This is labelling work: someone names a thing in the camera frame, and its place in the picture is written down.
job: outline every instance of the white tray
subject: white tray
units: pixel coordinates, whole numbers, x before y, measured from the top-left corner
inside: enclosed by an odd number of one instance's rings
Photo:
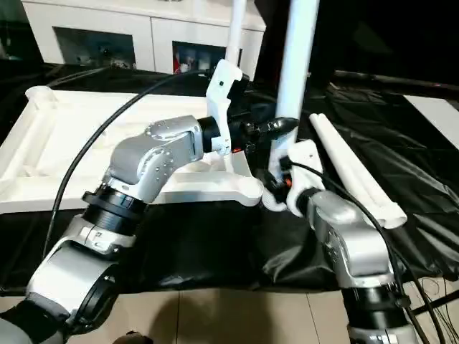
[[[29,103],[0,147],[0,214],[52,208],[61,178],[95,129],[134,95],[54,91],[36,86]],[[75,170],[61,209],[81,209],[85,191],[93,191],[108,167],[115,145],[138,135],[160,119],[207,116],[203,97],[147,95],[123,113],[96,141]],[[154,201],[160,203],[235,200],[260,201],[262,184],[250,174],[243,152],[220,157],[205,154],[172,175]]]

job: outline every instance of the white pole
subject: white pole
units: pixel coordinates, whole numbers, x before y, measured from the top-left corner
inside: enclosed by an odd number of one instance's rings
[[[229,26],[227,52],[224,59],[235,66],[239,62],[239,50],[241,46],[242,22],[244,21],[247,0],[233,0],[231,25]]]
[[[383,227],[393,229],[403,225],[407,215],[388,197],[328,118],[321,113],[312,114],[309,119],[346,190],[362,202]]]
[[[276,117],[300,118],[319,0],[292,0],[285,37]],[[269,171],[280,178],[279,159],[296,142],[297,130],[271,144]]]

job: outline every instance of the cabinet door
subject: cabinet door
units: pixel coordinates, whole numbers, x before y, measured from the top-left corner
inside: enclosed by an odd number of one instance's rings
[[[172,74],[213,67],[224,58],[229,28],[170,19],[151,19],[156,71]],[[242,30],[240,68],[253,80],[263,32]]]
[[[154,71],[148,16],[24,2],[43,60]]]

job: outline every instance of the white plastic part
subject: white plastic part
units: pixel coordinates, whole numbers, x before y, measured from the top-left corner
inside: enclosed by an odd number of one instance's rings
[[[233,0],[231,24],[229,26],[227,51],[224,59],[237,66],[241,46],[242,23],[244,21],[247,0]]]
[[[346,190],[367,207],[383,227],[393,229],[403,225],[407,215],[374,180],[328,118],[321,113],[312,114],[309,119]]]
[[[94,130],[132,94],[54,91],[37,86],[0,147],[0,214],[52,208],[60,181],[76,153]],[[115,145],[138,135],[153,121],[207,115],[204,97],[147,95],[101,135],[75,170],[61,209],[82,209],[85,191],[100,184]],[[259,203],[263,186],[253,178],[243,152],[205,154],[201,161],[177,170],[154,201],[179,203],[235,200]]]
[[[319,0],[292,0],[285,37],[276,117],[300,118],[311,58]],[[269,171],[280,178],[279,160],[296,142],[297,130],[273,141]]]
[[[323,172],[321,158],[318,155],[317,146],[312,140],[305,140],[292,145],[288,149],[288,157],[294,163],[314,168]],[[322,178],[298,166],[292,166],[290,171],[292,176],[292,187],[287,196],[287,207],[293,215],[303,217],[303,214],[297,207],[297,200],[301,193],[309,188],[325,190],[322,184]]]
[[[220,130],[220,136],[212,139],[212,151],[217,151],[221,156],[231,153],[231,135],[227,119],[231,101],[228,99],[228,94],[232,84],[241,79],[242,70],[231,62],[221,59],[206,91],[208,115],[215,119]]]

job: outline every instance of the black cylinder joint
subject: black cylinder joint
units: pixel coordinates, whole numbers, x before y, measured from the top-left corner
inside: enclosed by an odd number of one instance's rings
[[[369,330],[399,328],[408,324],[400,300],[389,285],[341,291],[349,326]]]
[[[142,220],[147,204],[102,185],[95,193],[86,192],[83,201],[89,203],[84,220],[118,234],[132,236]]]
[[[320,191],[321,190],[319,190],[318,188],[307,188],[305,191],[298,195],[298,199],[296,200],[296,206],[298,207],[298,210],[302,213],[302,215],[307,215],[309,199]]]
[[[220,136],[220,129],[213,117],[204,117],[198,119],[202,130],[202,147],[204,153],[212,152],[212,139]]]

